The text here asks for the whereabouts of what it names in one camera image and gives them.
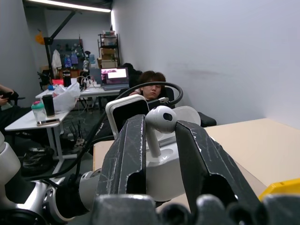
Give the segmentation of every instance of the white plastic bag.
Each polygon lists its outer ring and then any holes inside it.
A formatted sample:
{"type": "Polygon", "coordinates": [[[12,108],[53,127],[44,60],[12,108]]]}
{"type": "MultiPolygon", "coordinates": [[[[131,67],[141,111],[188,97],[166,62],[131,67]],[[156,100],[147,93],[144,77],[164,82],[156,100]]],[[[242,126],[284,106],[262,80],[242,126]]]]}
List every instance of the white plastic bag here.
{"type": "Polygon", "coordinates": [[[80,96],[79,83],[73,83],[68,88],[58,86],[53,92],[53,104],[56,113],[71,111],[80,96]]]}

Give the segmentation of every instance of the jar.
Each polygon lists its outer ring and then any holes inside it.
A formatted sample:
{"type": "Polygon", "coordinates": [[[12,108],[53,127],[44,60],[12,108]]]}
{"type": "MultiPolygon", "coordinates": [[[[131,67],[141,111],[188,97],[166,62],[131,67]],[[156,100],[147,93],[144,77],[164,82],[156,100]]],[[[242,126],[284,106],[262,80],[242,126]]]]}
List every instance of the jar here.
{"type": "Polygon", "coordinates": [[[34,102],[31,109],[37,122],[46,120],[46,111],[43,103],[40,101],[34,102]]]}

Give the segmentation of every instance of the laptop screen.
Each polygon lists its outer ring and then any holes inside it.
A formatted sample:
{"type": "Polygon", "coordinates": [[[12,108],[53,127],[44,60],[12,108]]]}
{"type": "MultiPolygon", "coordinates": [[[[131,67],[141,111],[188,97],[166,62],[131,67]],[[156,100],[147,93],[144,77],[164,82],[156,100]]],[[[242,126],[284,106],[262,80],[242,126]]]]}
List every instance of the laptop screen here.
{"type": "Polygon", "coordinates": [[[127,68],[105,68],[101,69],[103,85],[128,83],[127,68]]]}

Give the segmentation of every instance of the person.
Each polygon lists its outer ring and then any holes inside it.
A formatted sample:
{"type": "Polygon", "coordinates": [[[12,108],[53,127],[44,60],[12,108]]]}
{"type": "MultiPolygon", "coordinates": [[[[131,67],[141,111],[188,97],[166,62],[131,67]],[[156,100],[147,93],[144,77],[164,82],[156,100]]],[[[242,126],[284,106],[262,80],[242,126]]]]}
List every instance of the person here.
{"type": "MultiPolygon", "coordinates": [[[[13,100],[18,98],[18,94],[14,92],[14,90],[7,88],[0,84],[0,131],[4,135],[9,134],[17,134],[24,138],[29,138],[34,142],[40,143],[41,145],[49,146],[49,139],[47,130],[45,128],[41,129],[30,129],[30,130],[22,130],[19,132],[7,132],[5,131],[5,127],[15,122],[17,119],[21,118],[25,114],[31,111],[30,107],[19,107],[17,105],[11,105],[9,100],[13,100]],[[11,97],[2,98],[4,93],[12,92],[11,97]]],[[[61,139],[60,141],[62,148],[72,148],[74,146],[74,142],[69,141],[67,139],[61,139]]]]}
{"type": "MultiPolygon", "coordinates": [[[[142,73],[139,78],[139,83],[148,83],[148,82],[165,82],[165,75],[160,72],[146,71],[142,73]]],[[[163,85],[151,85],[136,89],[130,95],[139,94],[143,95],[146,100],[157,99],[161,92],[164,90],[163,85]]]]}

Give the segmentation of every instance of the white cloth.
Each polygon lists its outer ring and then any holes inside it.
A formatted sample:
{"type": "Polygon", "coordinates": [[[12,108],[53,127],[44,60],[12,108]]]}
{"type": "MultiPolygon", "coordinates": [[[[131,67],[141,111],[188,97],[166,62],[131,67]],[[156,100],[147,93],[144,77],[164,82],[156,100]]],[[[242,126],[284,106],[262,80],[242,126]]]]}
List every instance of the white cloth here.
{"type": "Polygon", "coordinates": [[[57,69],[61,69],[60,53],[56,49],[52,56],[52,68],[55,74],[57,74],[57,69]]]}

